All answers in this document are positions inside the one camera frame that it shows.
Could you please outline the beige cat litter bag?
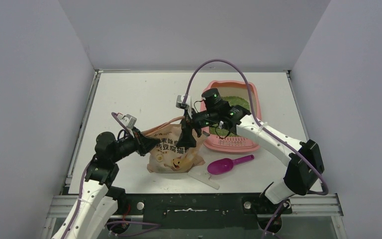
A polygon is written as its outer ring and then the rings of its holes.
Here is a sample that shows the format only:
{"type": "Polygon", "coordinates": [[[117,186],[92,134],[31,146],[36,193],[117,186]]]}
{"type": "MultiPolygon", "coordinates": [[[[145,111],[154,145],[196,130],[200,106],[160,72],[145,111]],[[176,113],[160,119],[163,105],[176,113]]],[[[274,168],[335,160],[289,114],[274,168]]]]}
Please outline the beige cat litter bag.
{"type": "Polygon", "coordinates": [[[187,173],[193,167],[205,164],[199,151],[209,133],[203,131],[200,137],[196,132],[192,135],[196,140],[196,147],[176,147],[181,134],[183,117],[176,117],[151,129],[145,130],[145,136],[158,138],[161,142],[150,151],[147,170],[150,173],[187,173]]]}

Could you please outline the white bag clip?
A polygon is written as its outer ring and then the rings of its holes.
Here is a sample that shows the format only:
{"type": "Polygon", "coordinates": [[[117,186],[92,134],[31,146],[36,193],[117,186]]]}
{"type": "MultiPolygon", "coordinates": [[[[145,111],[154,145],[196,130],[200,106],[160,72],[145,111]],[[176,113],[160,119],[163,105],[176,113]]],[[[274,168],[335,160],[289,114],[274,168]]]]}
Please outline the white bag clip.
{"type": "Polygon", "coordinates": [[[188,176],[192,177],[193,179],[215,189],[219,190],[220,185],[211,181],[211,175],[207,171],[197,171],[197,170],[190,170],[188,172],[188,176]]]}

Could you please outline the purple litter scoop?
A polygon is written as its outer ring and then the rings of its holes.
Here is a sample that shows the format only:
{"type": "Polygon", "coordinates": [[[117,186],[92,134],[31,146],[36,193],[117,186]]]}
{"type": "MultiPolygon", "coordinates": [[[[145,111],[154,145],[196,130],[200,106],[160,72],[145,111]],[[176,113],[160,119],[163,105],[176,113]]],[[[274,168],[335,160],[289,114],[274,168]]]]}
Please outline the purple litter scoop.
{"type": "Polygon", "coordinates": [[[249,162],[253,160],[254,158],[255,157],[252,154],[239,157],[236,159],[222,158],[210,163],[207,167],[207,171],[209,174],[212,174],[212,175],[224,174],[226,172],[231,171],[234,166],[249,162]]]}

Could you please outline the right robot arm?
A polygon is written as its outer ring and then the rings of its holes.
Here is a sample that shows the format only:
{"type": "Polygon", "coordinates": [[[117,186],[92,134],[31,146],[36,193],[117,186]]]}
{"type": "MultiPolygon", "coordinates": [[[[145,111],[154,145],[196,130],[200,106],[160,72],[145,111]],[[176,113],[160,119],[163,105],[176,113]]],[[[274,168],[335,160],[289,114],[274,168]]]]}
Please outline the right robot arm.
{"type": "Polygon", "coordinates": [[[324,171],[320,149],[315,141],[303,142],[275,130],[246,108],[231,106],[222,99],[216,88],[203,92],[202,101],[206,109],[196,112],[187,95],[177,97],[176,107],[184,110],[184,119],[181,120],[182,132],[176,147],[196,147],[193,134],[201,137],[203,128],[216,125],[253,141],[273,154],[286,166],[286,173],[282,179],[268,186],[260,198],[261,209],[267,213],[273,212],[281,201],[290,196],[313,192],[311,187],[324,171]]]}

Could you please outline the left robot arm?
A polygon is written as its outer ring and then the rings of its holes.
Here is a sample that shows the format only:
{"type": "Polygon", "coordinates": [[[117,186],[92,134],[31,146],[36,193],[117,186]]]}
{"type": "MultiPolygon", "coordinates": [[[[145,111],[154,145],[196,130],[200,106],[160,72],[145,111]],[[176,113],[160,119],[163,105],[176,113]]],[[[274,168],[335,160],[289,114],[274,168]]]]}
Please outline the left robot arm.
{"type": "Polygon", "coordinates": [[[117,162],[133,153],[145,156],[160,142],[137,128],[120,139],[108,131],[99,134],[95,154],[81,175],[78,197],[53,238],[96,239],[114,213],[127,209],[125,190],[113,186],[119,172],[117,162]]]}

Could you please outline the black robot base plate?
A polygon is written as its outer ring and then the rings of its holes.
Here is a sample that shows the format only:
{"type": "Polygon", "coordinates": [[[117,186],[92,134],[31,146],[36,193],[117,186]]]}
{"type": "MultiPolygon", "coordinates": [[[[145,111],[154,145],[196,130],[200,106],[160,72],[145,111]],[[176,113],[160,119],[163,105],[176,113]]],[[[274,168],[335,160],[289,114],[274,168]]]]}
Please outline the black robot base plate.
{"type": "Polygon", "coordinates": [[[274,221],[292,213],[290,206],[273,204],[260,193],[126,194],[110,218],[142,219],[143,229],[159,224],[161,229],[255,230],[276,210],[274,221]]]}

